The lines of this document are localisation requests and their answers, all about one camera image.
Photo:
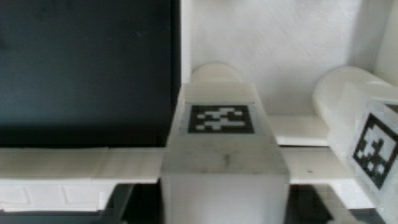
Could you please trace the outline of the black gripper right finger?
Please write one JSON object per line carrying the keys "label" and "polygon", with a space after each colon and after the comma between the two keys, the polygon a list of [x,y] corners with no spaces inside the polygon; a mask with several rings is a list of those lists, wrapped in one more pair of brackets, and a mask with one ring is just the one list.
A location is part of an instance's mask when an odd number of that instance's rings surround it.
{"label": "black gripper right finger", "polygon": [[312,185],[290,186],[287,224],[328,224],[333,215]]}

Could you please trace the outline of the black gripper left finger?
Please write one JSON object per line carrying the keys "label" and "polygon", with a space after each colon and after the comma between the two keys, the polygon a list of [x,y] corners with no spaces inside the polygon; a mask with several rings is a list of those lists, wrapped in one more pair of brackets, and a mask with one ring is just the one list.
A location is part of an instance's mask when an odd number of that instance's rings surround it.
{"label": "black gripper left finger", "polygon": [[164,224],[161,184],[120,184],[104,211],[104,224]]}

